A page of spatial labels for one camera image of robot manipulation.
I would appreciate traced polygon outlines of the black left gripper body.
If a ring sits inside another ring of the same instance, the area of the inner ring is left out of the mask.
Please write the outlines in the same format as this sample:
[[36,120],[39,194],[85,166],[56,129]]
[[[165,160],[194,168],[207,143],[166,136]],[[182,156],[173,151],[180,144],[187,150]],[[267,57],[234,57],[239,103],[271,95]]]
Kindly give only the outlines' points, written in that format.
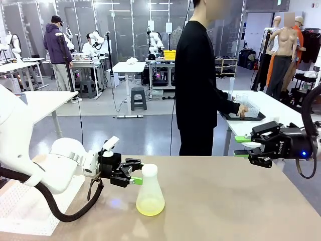
[[111,157],[98,157],[99,173],[101,178],[110,179],[114,171],[119,167],[121,163],[121,154],[113,153]]

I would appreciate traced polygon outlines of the translucent conical flask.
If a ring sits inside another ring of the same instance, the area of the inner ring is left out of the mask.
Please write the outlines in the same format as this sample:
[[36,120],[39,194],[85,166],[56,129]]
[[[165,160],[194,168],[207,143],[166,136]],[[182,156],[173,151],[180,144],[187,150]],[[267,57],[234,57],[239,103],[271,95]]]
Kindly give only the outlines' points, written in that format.
[[137,210],[145,216],[156,216],[160,214],[165,207],[165,199],[158,183],[157,175],[155,177],[143,177],[137,200]]

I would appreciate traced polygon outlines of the black plastic tray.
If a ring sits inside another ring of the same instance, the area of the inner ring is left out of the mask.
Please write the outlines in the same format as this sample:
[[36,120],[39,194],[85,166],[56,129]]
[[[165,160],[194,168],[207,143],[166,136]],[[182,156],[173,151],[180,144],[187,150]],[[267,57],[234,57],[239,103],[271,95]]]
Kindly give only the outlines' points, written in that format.
[[220,112],[220,115],[225,118],[227,121],[261,121],[265,119],[265,115],[257,111],[249,111],[245,113],[244,117],[239,117],[234,114],[225,114]]

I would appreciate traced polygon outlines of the black metal rack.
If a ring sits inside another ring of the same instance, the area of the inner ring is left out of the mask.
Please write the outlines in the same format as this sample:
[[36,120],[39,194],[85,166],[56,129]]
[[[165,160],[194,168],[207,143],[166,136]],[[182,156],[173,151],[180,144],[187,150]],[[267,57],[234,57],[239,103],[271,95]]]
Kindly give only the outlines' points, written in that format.
[[294,75],[296,80],[294,88],[290,91],[290,104],[301,107],[305,97],[312,91],[317,79],[314,71],[297,73]]

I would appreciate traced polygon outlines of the grey plastic stool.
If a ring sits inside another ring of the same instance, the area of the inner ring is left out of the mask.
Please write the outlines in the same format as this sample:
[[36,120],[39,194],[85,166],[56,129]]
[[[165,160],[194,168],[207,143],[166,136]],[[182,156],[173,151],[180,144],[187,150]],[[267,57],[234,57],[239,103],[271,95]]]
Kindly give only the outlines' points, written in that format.
[[80,81],[80,96],[81,98],[93,99],[96,96],[96,89],[92,80]]
[[145,90],[143,87],[133,87],[131,89],[131,110],[134,111],[136,107],[147,110]]

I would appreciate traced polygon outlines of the wooden shoe rack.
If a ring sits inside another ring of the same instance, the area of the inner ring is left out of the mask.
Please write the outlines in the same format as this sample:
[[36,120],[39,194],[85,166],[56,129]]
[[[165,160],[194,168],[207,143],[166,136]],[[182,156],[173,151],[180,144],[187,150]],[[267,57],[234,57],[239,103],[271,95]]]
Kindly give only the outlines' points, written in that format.
[[235,56],[216,56],[215,71],[219,78],[234,77],[236,74],[238,60]]

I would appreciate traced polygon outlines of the white computer tower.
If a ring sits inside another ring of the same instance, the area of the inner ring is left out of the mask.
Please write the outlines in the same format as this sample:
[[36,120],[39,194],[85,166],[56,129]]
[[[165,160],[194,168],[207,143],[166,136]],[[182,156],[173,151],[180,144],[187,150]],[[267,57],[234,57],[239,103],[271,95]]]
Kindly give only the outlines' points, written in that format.
[[119,75],[118,73],[113,73],[113,77],[110,74],[111,69],[105,71],[105,76],[107,78],[107,88],[116,88],[119,86]]

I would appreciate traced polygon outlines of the beige mannequin grey skirt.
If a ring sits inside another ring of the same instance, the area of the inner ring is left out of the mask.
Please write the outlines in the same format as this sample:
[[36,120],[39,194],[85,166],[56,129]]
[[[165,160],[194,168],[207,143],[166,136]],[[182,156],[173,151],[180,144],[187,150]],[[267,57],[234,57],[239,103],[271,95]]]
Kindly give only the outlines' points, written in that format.
[[280,100],[281,89],[284,77],[289,66],[295,58],[297,48],[297,32],[293,29],[295,26],[295,13],[284,13],[284,27],[276,30],[271,35],[271,40],[278,38],[278,49],[273,59],[271,78],[268,84],[266,94],[276,100]]

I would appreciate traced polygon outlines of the rack of dark clothes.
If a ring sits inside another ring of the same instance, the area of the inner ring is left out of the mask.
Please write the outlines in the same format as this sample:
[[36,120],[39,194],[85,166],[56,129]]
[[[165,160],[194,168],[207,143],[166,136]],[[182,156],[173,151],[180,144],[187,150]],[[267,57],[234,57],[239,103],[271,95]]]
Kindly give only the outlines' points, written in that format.
[[302,30],[303,47],[300,63],[315,63],[321,47],[321,29],[305,28]]

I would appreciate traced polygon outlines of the small white standing table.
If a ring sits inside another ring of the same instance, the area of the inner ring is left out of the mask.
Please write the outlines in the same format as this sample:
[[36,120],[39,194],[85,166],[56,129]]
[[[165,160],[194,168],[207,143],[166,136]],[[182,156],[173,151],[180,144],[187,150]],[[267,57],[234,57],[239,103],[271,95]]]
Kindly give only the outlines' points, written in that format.
[[128,65],[126,62],[118,62],[113,67],[113,72],[125,74],[127,114],[124,114],[124,115],[132,115],[131,94],[130,94],[130,88],[129,88],[129,74],[143,72],[144,68],[145,68],[145,62],[137,62],[133,65]]

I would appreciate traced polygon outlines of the mannequin orange garment tan hat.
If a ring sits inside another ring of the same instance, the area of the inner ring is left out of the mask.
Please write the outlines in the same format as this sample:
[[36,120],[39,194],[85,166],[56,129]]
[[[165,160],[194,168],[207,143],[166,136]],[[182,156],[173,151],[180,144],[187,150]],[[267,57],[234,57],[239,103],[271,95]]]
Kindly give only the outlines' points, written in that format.
[[297,32],[297,38],[298,38],[298,44],[297,44],[297,48],[296,48],[296,62],[300,63],[301,61],[301,56],[303,51],[306,50],[306,48],[303,46],[304,44],[304,38],[303,38],[303,34],[301,31],[301,27],[303,26],[303,17],[302,16],[297,16],[295,17],[295,26],[293,27],[296,32]]

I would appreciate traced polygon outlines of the grey workbench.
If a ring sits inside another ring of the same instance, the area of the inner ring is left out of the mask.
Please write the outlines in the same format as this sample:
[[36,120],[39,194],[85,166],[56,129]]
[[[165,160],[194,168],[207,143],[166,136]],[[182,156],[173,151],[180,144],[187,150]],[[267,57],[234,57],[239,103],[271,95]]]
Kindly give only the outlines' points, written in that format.
[[93,99],[98,99],[104,89],[106,89],[106,80],[104,80],[104,67],[100,60],[76,60],[72,61],[71,77],[74,90],[77,90],[80,95],[80,81],[92,80],[96,89],[96,96]]

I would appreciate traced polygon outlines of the slim black tripod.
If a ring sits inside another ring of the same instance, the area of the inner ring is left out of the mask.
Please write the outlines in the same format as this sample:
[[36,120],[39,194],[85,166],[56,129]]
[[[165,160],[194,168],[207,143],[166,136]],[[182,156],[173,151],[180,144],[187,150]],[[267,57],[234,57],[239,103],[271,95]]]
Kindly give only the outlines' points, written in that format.
[[110,66],[110,71],[109,71],[109,73],[110,73],[110,86],[111,86],[111,88],[115,88],[109,33],[110,32],[106,32],[105,36],[106,36],[106,40],[107,40],[107,44],[108,44],[108,59],[109,59],[109,66]]

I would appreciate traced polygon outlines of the white desk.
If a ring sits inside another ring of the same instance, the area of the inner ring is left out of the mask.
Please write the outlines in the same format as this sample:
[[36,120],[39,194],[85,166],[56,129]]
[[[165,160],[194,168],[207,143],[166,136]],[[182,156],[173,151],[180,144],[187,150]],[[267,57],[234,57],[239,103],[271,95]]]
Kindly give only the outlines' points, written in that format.
[[22,92],[41,90],[48,85],[44,83],[40,64],[38,61],[30,60],[27,62],[1,64],[0,78],[16,78]]

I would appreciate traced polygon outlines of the metal frame workbench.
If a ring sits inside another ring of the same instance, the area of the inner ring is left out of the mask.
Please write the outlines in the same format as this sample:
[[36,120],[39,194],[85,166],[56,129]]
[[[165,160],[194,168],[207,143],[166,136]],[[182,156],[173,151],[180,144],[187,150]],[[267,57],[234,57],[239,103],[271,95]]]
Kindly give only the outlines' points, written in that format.
[[149,97],[153,98],[157,91],[175,89],[175,60],[164,58],[145,60],[149,70]]

